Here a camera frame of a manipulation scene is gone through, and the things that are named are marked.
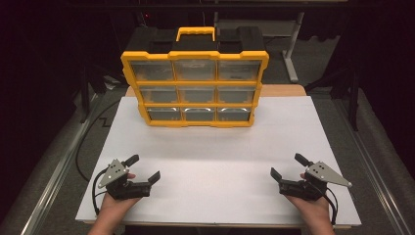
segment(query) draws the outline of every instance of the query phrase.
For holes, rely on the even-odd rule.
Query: white paper sheet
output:
[[[136,98],[124,97],[93,175],[112,159],[135,154],[140,161],[130,168],[138,175],[134,182],[161,171],[151,197],[130,210],[126,223],[295,226],[302,224],[300,215],[269,172],[275,167],[284,179],[300,180],[304,167],[296,153],[341,173],[309,97],[261,97],[254,125],[238,128],[148,126]],[[91,185],[77,220],[95,220]],[[348,190],[330,188],[341,207],[337,223],[360,224]]]

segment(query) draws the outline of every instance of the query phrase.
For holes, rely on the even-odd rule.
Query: black cable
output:
[[[79,167],[79,151],[80,148],[82,147],[83,142],[85,141],[86,136],[88,135],[89,131],[91,130],[92,126],[94,125],[94,123],[101,117],[101,115],[106,112],[107,110],[109,110],[112,106],[114,106],[116,103],[118,103],[120,100],[117,100],[115,102],[113,102],[112,104],[110,104],[109,106],[107,106],[104,110],[102,110],[98,116],[91,122],[91,124],[88,126],[88,129],[85,131],[85,134],[83,134],[82,139],[80,140],[79,146],[76,149],[76,156],[75,156],[75,164],[76,164],[76,169],[79,172],[80,176],[85,179],[86,182],[89,182],[89,178],[85,176],[85,174],[83,174],[83,172],[80,170]]]
[[[100,178],[101,175],[105,174],[105,172],[107,172],[107,169],[103,169],[101,170],[101,172],[99,172],[97,174],[97,176],[94,179],[94,183],[92,184],[92,205],[94,206],[94,210],[95,210],[95,214],[98,215],[98,213],[100,213],[100,209],[97,206],[97,200],[96,200],[96,195],[95,195],[95,188],[97,187],[97,181]]]
[[[321,196],[323,198],[325,198],[327,200],[327,202],[330,204],[330,206],[332,207],[332,211],[333,211],[331,223],[332,223],[332,225],[336,225],[336,218],[337,218],[338,208],[335,207],[335,205],[333,204],[332,200],[330,200],[329,197],[327,197],[327,195],[325,193],[321,192],[321,190],[319,188],[317,188],[313,184],[309,184],[309,185],[311,185],[311,187],[313,187],[315,190],[317,190],[321,194]],[[334,194],[333,194],[333,196],[335,197],[336,204],[337,204],[338,203],[337,202],[337,198],[336,198],[336,196]]]
[[[104,191],[104,192],[101,192],[101,193],[99,193],[99,194],[95,195],[95,198],[97,198],[97,197],[98,197],[98,196],[100,196],[101,194],[105,194],[105,193],[107,193],[107,191]]]
[[[329,188],[327,188],[327,189],[333,195],[333,198],[335,198],[335,202],[336,202],[336,216],[337,216],[337,213],[339,212],[339,202],[337,201],[336,195],[333,193],[333,191],[331,189],[329,189]]]

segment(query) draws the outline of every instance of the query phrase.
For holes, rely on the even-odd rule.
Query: hand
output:
[[[323,197],[317,201],[305,201],[301,198],[286,196],[300,211],[309,232],[313,235],[335,234],[330,222],[329,203]]]
[[[135,174],[128,174],[129,179],[134,177]],[[88,235],[112,235],[128,210],[140,201],[140,199],[115,200],[111,195],[106,193],[100,213]]]

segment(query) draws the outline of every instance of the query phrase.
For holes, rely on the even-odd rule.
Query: clear plastic drawer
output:
[[[170,61],[131,61],[130,65],[137,80],[173,80]]]
[[[256,80],[260,61],[218,61],[219,80]]]
[[[251,108],[218,108],[217,119],[221,121],[248,121]]]
[[[178,80],[214,80],[213,60],[177,60],[173,64]]]
[[[140,86],[146,103],[177,103],[175,86]]]
[[[189,121],[213,121],[214,108],[182,108],[183,117]]]
[[[218,86],[218,103],[251,103],[254,92],[254,86]]]
[[[179,108],[147,108],[150,120],[181,120]]]
[[[179,86],[182,103],[213,103],[214,86]]]

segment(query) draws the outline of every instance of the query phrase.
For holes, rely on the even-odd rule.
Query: carrying handle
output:
[[[180,40],[180,36],[189,34],[211,34],[211,40],[214,41],[214,27],[180,27],[177,32],[176,41]]]

